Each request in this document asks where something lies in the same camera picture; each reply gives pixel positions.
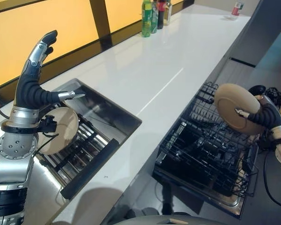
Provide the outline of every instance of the kitchen counter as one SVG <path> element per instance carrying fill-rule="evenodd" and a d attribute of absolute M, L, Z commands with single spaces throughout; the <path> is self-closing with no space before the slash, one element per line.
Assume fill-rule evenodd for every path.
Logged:
<path fill-rule="evenodd" d="M 54 222 L 100 224 L 250 19 L 228 14 L 192 5 L 151 37 L 137 34 L 42 85 L 77 78 L 142 120 Z"/>

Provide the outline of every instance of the robotic arm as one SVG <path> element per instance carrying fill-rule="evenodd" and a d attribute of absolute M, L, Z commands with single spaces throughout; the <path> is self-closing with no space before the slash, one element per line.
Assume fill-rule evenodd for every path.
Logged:
<path fill-rule="evenodd" d="M 281 114 L 272 101 L 265 95 L 255 96 L 262 105 L 262 110 L 256 114 L 235 109 L 239 116 L 260 124 L 270 131 L 270 140 L 276 146 L 276 157 L 281 163 Z"/>
<path fill-rule="evenodd" d="M 39 85 L 41 67 L 57 31 L 45 34 L 25 62 L 16 88 L 10 118 L 1 125 L 0 138 L 0 225 L 19 225 L 24 218 L 24 204 L 37 150 L 38 132 L 55 132 L 52 116 L 38 121 L 41 107 L 84 96 L 80 91 L 49 92 Z"/>

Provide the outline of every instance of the round plate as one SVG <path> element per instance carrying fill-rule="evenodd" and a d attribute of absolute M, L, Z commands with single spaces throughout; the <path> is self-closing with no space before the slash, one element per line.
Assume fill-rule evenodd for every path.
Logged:
<path fill-rule="evenodd" d="M 257 113 L 260 109 L 259 101 L 241 86 L 232 83 L 221 85 L 214 95 L 214 103 L 219 115 L 232 129 L 247 135 L 263 132 L 264 127 L 240 117 L 234 110 L 238 108 Z"/>
<path fill-rule="evenodd" d="M 56 131 L 48 133 L 49 135 L 59 134 L 52 141 L 47 143 L 40 152 L 46 155 L 51 155 L 59 152 L 66 147 L 74 138 L 78 130 L 78 116 L 75 111 L 68 107 L 60 107 L 48 112 L 47 115 L 54 116 L 54 121 L 57 121 Z M 50 138 L 39 134 L 37 146 L 40 147 Z"/>

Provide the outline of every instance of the dish rack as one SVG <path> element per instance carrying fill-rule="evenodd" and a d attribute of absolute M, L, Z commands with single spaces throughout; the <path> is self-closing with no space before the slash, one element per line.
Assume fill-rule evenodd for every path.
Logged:
<path fill-rule="evenodd" d="M 183 173 L 180 179 L 208 196 L 253 196 L 257 137 L 232 130 L 220 118 L 213 104 L 217 88 L 203 84 L 160 144 L 156 165 L 168 163 L 171 173 Z M 249 188 L 253 176 L 255 183 Z"/>
<path fill-rule="evenodd" d="M 67 105 L 50 105 L 40 111 L 39 117 L 42 118 L 52 109 L 59 107 Z M 41 165 L 47 167 L 63 187 L 61 194 L 66 199 L 73 197 L 84 185 L 86 177 L 94 174 L 104 159 L 119 146 L 115 139 L 109 140 L 81 114 L 78 113 L 77 116 L 79 126 L 70 144 L 55 154 L 37 155 Z"/>

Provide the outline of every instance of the stainless steel sink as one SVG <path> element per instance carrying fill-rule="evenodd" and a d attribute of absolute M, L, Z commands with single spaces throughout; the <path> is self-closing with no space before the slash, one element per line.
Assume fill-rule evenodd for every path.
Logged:
<path fill-rule="evenodd" d="M 55 217 L 141 124 L 140 119 L 77 79 L 56 90 L 75 89 L 83 90 L 86 96 L 40 111 L 42 118 L 53 108 L 68 106 L 76 111 L 80 122 L 68 147 L 34 158 L 24 225 L 43 225 Z"/>

